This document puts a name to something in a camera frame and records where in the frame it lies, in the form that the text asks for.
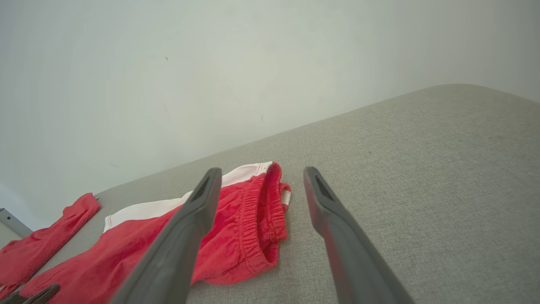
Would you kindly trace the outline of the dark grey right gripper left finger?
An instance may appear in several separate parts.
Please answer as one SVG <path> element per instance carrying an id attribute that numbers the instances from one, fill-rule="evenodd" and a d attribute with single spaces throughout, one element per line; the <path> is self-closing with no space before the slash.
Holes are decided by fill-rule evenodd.
<path id="1" fill-rule="evenodd" d="M 184 304 L 202 239 L 214 224 L 222 173 L 210 168 L 160 231 L 113 304 Z"/>

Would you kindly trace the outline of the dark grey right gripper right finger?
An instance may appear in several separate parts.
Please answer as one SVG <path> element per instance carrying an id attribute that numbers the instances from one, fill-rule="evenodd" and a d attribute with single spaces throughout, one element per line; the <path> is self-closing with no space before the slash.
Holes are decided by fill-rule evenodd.
<path id="1" fill-rule="evenodd" d="M 303 184 L 313 228 L 324 239 L 340 304 L 412 304 L 413 299 L 315 167 Z"/>

